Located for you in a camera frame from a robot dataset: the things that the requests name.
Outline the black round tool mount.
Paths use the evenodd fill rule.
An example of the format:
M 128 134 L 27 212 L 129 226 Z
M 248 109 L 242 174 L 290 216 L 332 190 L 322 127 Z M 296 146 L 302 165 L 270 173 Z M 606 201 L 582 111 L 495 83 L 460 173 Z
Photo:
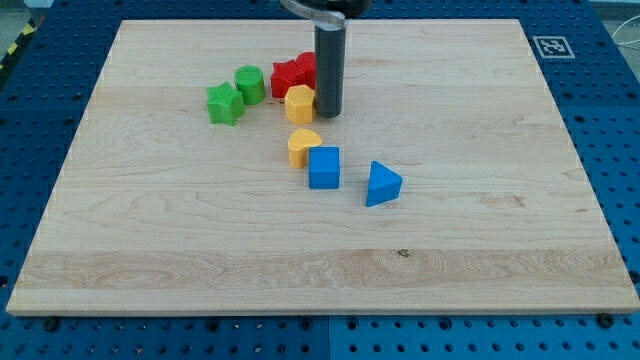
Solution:
M 350 20 L 367 12 L 372 5 L 371 0 L 280 0 L 279 3 L 323 30 L 344 29 Z

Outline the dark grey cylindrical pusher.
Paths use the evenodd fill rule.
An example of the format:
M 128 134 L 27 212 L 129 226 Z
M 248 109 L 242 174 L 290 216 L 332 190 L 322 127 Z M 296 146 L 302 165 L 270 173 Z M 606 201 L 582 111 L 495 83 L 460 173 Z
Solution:
M 319 116 L 335 118 L 342 112 L 345 28 L 314 28 L 316 108 Z

